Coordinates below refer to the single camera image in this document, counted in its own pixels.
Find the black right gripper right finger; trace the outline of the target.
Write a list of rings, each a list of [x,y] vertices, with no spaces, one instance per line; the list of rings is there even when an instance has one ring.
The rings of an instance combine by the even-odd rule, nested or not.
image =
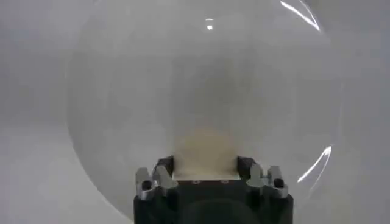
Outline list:
[[[264,170],[253,158],[237,156],[236,169],[240,179],[260,195],[288,197],[288,185],[284,182],[279,166],[270,166]]]

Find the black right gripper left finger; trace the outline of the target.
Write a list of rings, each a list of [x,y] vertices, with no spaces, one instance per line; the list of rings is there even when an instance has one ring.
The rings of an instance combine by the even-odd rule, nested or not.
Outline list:
[[[173,179],[174,157],[160,158],[149,173],[147,167],[140,167],[135,174],[136,196],[140,200],[151,200],[156,190],[160,190],[163,196],[169,191],[175,190],[178,182]]]

